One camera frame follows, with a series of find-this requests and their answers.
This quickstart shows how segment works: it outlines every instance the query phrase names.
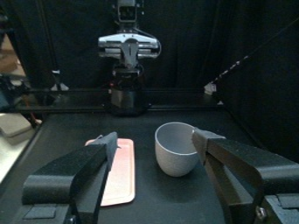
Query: white mug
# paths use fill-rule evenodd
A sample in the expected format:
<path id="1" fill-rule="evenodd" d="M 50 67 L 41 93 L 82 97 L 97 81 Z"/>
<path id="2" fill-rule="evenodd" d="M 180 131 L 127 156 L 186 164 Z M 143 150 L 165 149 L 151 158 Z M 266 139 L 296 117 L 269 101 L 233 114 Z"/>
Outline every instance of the white mug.
<path id="1" fill-rule="evenodd" d="M 193 145 L 194 127 L 184 122 L 169 122 L 156 132 L 156 156 L 165 173 L 181 177 L 200 162 Z"/>

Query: black backdrop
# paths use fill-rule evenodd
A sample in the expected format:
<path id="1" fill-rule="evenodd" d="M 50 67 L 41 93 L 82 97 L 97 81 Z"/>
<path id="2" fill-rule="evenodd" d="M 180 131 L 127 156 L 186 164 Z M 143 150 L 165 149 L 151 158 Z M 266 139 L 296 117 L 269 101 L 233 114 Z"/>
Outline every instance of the black backdrop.
<path id="1" fill-rule="evenodd" d="M 34 0 L 3 0 L 23 66 L 35 87 L 51 87 L 53 63 Z M 113 59 L 98 56 L 98 38 L 118 27 L 105 0 L 45 1 L 62 81 L 71 88 L 111 80 Z M 150 88 L 204 88 L 299 17 L 298 0 L 145 0 L 141 29 L 164 44 L 145 60 Z M 274 152 L 299 162 L 299 67 L 296 24 L 220 82 L 220 98 Z"/>

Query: pink plate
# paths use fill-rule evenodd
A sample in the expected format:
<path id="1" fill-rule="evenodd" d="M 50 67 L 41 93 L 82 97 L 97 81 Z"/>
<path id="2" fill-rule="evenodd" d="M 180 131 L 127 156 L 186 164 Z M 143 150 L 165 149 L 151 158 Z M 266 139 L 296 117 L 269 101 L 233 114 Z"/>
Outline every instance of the pink plate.
<path id="1" fill-rule="evenodd" d="M 123 204 L 137 196 L 135 144 L 131 139 L 119 138 L 113 169 L 107 176 L 107 186 L 102 206 Z"/>

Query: black table surface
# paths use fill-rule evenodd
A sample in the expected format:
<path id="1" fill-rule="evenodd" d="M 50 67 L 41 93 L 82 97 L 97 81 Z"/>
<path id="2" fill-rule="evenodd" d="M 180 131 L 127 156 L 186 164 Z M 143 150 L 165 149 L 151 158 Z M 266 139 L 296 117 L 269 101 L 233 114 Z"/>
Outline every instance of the black table surface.
<path id="1" fill-rule="evenodd" d="M 87 140 L 113 131 L 135 142 L 135 199 L 123 205 L 102 207 L 98 223 L 225 223 L 205 167 L 198 164 L 185 177 L 173 178 L 157 163 L 156 130 L 169 122 L 189 123 L 228 139 L 253 144 L 225 109 L 149 111 L 139 117 L 109 113 L 50 115 L 0 186 L 0 223 L 13 222 L 29 175 L 79 149 Z"/>

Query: black curtain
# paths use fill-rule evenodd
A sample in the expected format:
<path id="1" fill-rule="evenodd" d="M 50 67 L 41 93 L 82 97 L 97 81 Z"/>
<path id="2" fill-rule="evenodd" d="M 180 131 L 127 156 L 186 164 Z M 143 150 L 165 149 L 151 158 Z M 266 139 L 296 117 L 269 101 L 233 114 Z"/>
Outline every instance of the black curtain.
<path id="1" fill-rule="evenodd" d="M 299 162 L 299 1 L 238 1 L 222 71 L 264 45 L 220 82 L 229 110 L 273 152 Z"/>

